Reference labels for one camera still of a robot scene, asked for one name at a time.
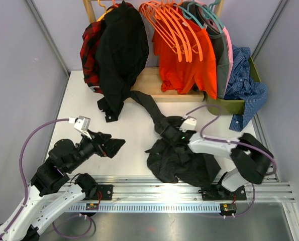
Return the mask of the blue checked shirt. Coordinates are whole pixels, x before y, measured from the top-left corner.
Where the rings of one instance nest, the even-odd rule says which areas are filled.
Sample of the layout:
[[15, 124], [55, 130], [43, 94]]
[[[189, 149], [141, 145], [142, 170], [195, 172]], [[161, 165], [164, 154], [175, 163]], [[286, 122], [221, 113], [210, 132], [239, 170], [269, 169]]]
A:
[[229, 126], [230, 130], [240, 132], [266, 103], [268, 88], [251, 76], [250, 48], [233, 45], [232, 50], [233, 66], [224, 99], [244, 101], [244, 112], [234, 114]]

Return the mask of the orange hanger of blue shirt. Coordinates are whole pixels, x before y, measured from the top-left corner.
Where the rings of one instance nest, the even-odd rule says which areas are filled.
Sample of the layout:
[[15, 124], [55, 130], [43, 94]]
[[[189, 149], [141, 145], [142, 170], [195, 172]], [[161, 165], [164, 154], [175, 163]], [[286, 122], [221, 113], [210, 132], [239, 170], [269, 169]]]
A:
[[175, 53], [178, 60], [182, 60], [182, 52], [175, 33], [175, 21], [164, 2], [148, 1], [139, 6], [139, 12], [147, 19], [155, 31]]

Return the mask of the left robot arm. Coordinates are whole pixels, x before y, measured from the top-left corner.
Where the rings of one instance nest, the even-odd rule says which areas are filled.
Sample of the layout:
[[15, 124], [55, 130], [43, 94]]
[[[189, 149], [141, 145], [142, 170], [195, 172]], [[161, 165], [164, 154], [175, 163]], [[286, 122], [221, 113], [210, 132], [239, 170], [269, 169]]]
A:
[[93, 155], [113, 158], [125, 142], [101, 132], [89, 132], [78, 144], [70, 139], [57, 141], [31, 179], [27, 196], [8, 220], [0, 224], [0, 240], [38, 240], [72, 205], [82, 200], [101, 199], [98, 183], [88, 173], [78, 175], [60, 196], [57, 193], [69, 181], [69, 174], [82, 163]]

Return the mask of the dark grey striped shirt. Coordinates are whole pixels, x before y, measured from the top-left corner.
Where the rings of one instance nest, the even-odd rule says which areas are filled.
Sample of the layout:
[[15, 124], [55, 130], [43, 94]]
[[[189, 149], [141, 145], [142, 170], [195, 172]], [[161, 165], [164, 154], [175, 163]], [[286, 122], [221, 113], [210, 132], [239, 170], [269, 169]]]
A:
[[[163, 115], [152, 96], [131, 91], [130, 98], [147, 110], [158, 135], [162, 124], [170, 124], [179, 130], [182, 117]], [[169, 144], [161, 137], [145, 151], [148, 154], [147, 167], [158, 180], [163, 183], [178, 183], [182, 180], [195, 187], [210, 188], [221, 167], [213, 155], [190, 150], [189, 139], [195, 133], [196, 131], [181, 131], [181, 141], [176, 145]]]

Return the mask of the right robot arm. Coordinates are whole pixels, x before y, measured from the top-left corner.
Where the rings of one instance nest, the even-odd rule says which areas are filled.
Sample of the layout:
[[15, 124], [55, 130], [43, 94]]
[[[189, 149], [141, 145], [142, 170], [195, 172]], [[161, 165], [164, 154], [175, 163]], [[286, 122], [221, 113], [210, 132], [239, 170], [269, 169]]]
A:
[[221, 156], [234, 163], [235, 168], [225, 172], [216, 185], [202, 191], [203, 198], [210, 200], [230, 200], [244, 185], [261, 184], [274, 163], [273, 155], [249, 133], [226, 139], [207, 136], [195, 130], [182, 130], [170, 124], [164, 124], [158, 133], [181, 153], [189, 151]]

